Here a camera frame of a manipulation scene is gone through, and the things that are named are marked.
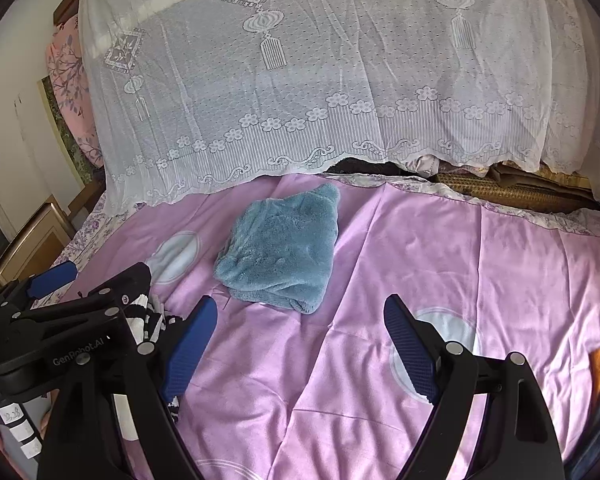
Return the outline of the person left hand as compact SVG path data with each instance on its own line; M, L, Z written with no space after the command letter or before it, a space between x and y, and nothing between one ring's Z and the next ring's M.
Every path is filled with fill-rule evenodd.
M0 451L20 479L38 476L38 460L51 408L49 394L0 406Z

